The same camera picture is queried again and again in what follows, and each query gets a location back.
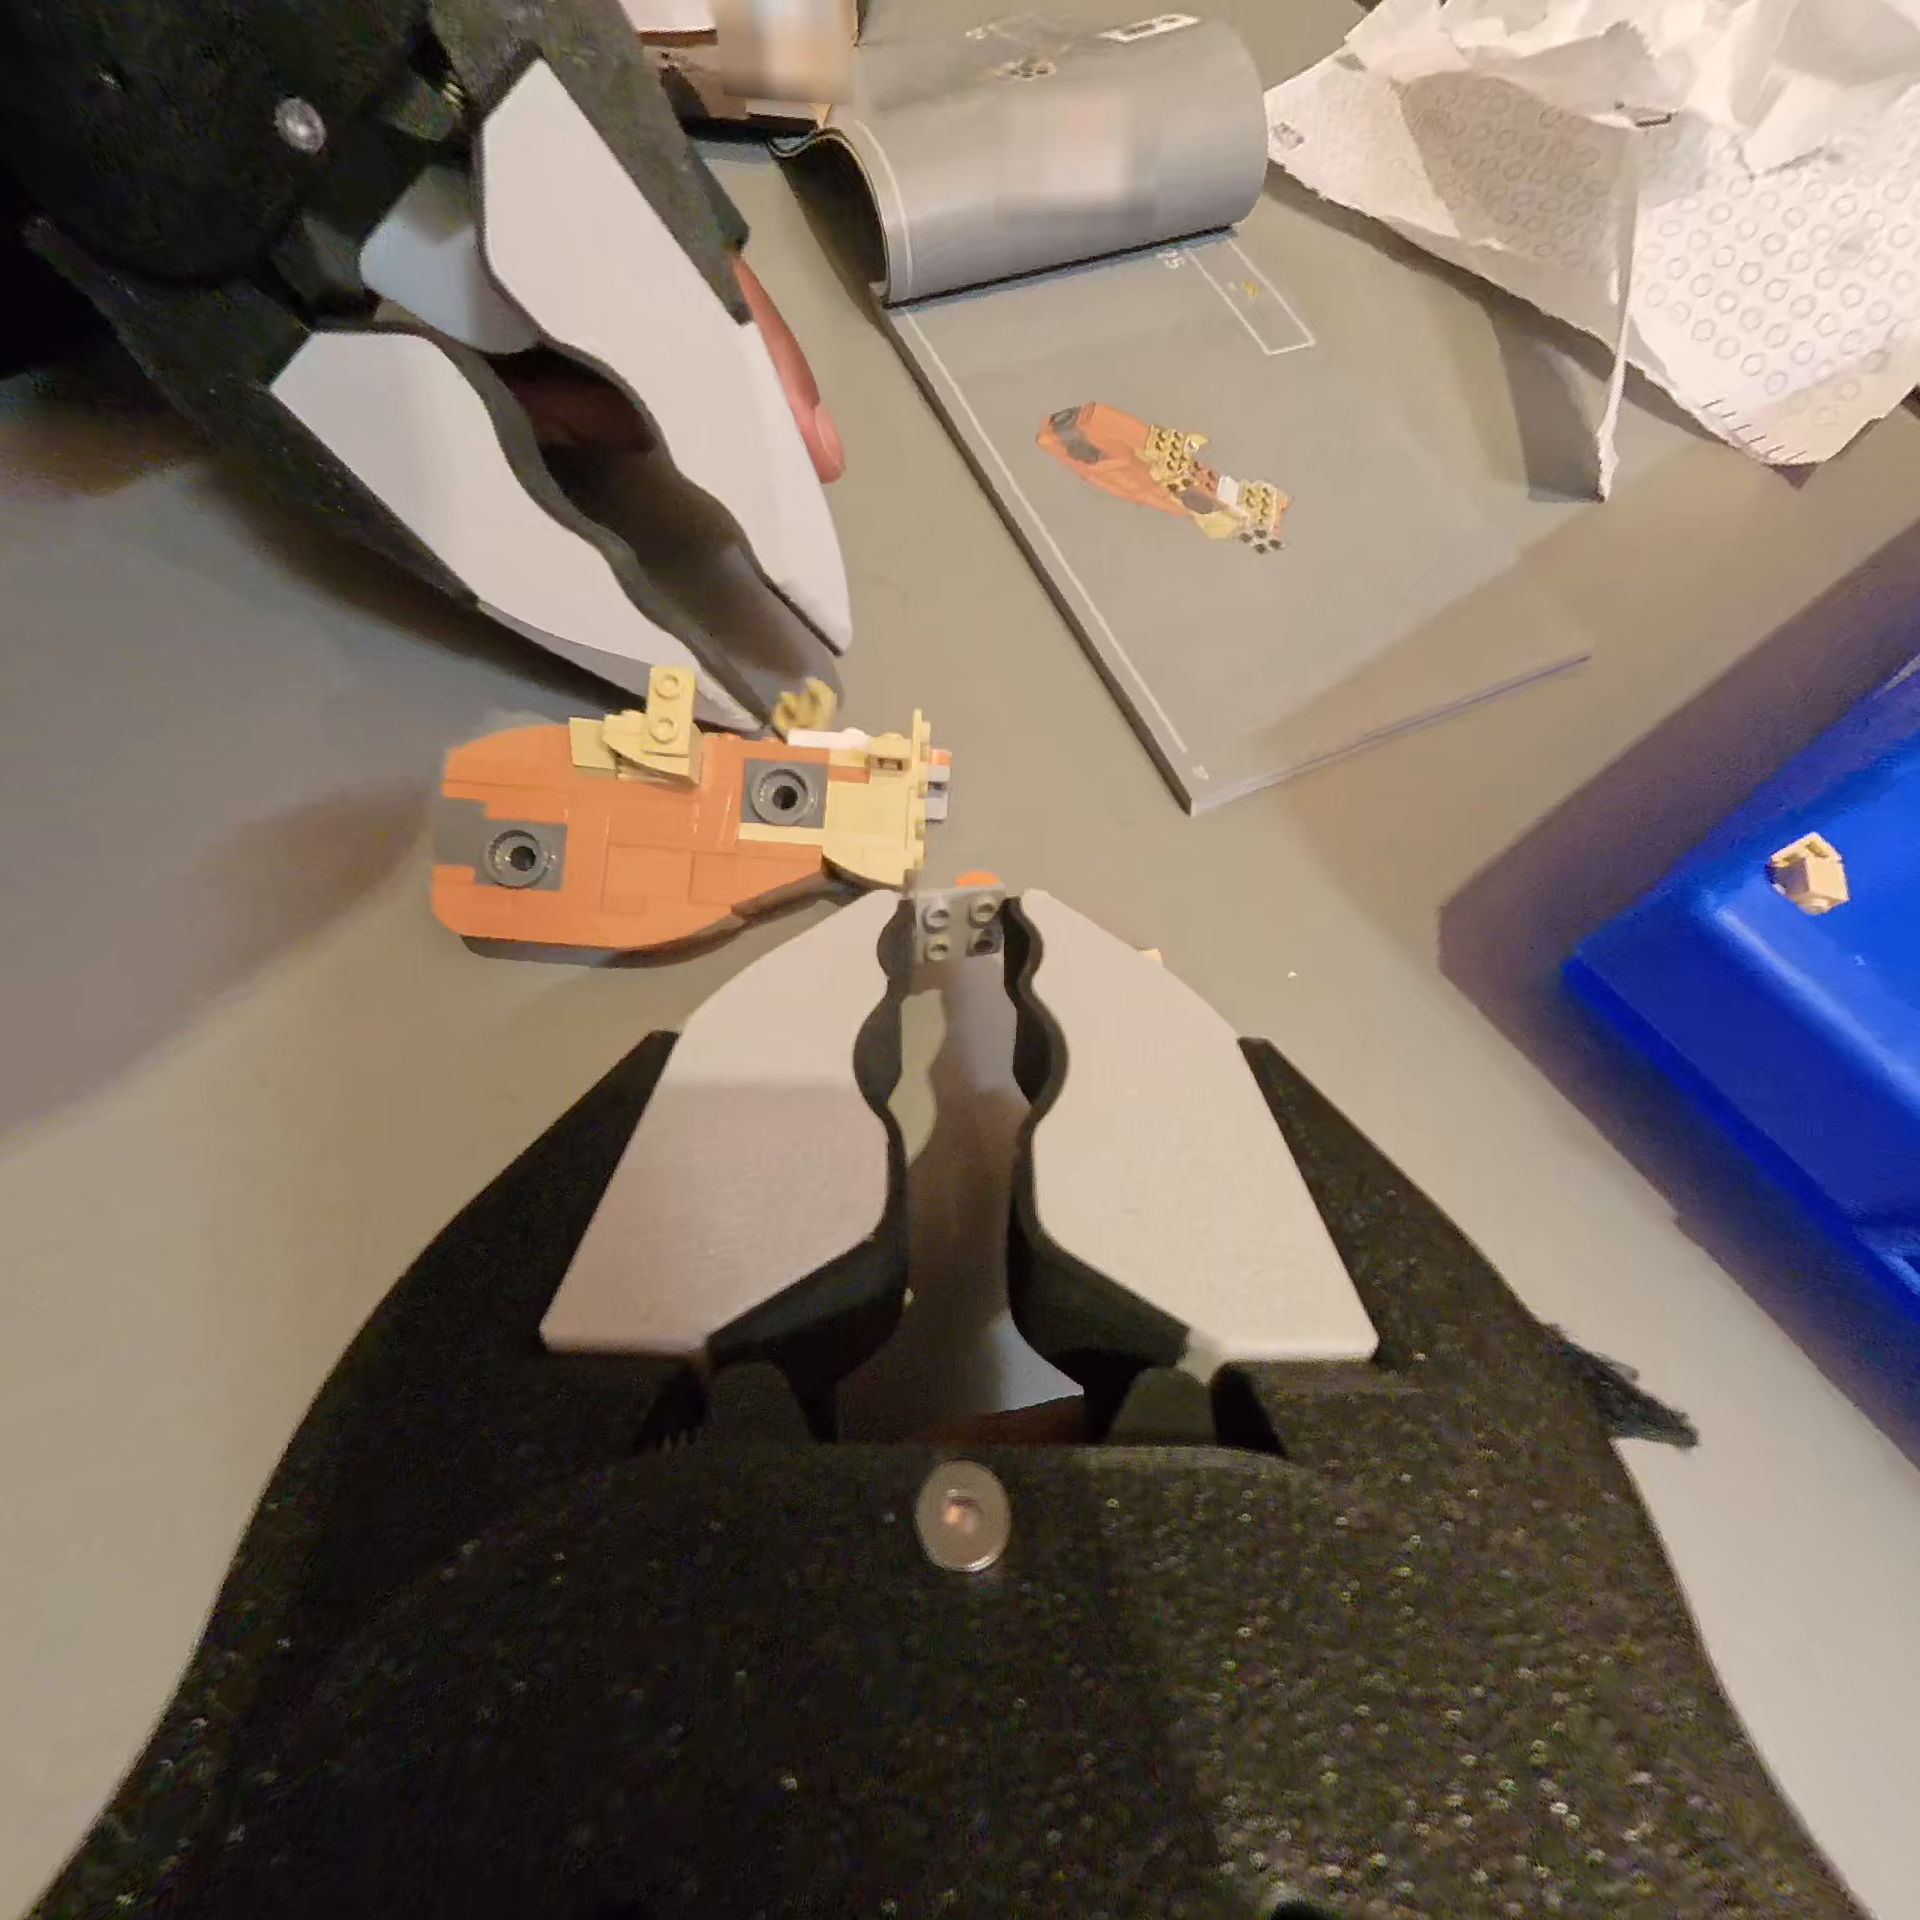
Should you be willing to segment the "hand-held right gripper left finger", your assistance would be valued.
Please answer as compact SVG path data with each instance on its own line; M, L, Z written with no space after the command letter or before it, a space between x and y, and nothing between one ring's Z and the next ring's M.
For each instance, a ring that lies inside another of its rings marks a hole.
M897 1223L908 980L910 908L865 893L684 1022L543 1313L549 1350L720 1361Z

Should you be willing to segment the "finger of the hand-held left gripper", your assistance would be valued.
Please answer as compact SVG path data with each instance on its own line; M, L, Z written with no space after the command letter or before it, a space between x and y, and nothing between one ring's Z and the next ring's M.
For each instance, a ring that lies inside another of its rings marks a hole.
M614 381L759 573L837 653L853 642L825 487L755 321L735 321L663 214L534 60L478 137L486 265L555 348Z
M523 413L473 353L411 329L316 329L271 395L493 625L629 693L679 668L705 725L760 732L648 618L636 564L550 485Z

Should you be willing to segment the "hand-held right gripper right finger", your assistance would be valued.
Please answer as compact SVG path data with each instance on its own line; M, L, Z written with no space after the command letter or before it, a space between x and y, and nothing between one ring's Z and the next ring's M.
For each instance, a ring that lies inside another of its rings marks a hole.
M1367 1362L1379 1332L1235 1027L1065 900L1007 914L1028 1101L1011 1279L1027 1342L1221 1369Z

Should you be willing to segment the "brown tan brick model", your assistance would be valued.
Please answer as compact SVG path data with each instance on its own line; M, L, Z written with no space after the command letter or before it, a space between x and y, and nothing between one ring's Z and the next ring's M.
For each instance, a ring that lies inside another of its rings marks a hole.
M654 668L637 707L452 747L431 828L436 922L497 954L679 954L920 876L953 782L920 711L901 729L780 739L694 709L689 675Z

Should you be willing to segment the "small grey orange brick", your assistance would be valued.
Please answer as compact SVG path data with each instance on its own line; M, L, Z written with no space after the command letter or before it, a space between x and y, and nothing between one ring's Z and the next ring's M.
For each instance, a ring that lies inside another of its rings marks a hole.
M917 966L943 966L1000 954L1006 884L991 871L963 871L947 887L904 893Z

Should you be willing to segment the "blue plastic bin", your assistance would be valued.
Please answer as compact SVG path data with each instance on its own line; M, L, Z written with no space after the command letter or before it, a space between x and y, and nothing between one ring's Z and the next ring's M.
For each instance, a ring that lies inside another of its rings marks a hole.
M1851 900L1766 858L1822 831ZM1871 1315L1917 1313L1917 661L1723 813L1564 964L1568 993L1807 1213Z

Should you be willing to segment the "person's left hand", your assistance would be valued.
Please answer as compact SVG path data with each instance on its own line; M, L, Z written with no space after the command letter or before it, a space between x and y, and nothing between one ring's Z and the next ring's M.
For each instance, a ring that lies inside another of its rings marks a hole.
M793 334L793 329L784 323L782 314L777 311L777 303L768 298L760 279L755 274L748 258L735 251L731 258L731 268L739 290L759 332L759 338L773 359L782 383L782 394L803 436L812 466L819 473L821 483L830 485L838 481L845 471L845 450L832 421L832 412L825 406L825 398L819 388L805 349L800 348L800 341Z

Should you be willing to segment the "grey instruction booklet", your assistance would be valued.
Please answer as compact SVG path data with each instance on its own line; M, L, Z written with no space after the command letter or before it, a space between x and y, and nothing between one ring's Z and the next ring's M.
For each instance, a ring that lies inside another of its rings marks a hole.
M1267 191L1225 4L857 4L784 153L1188 812L1582 665Z

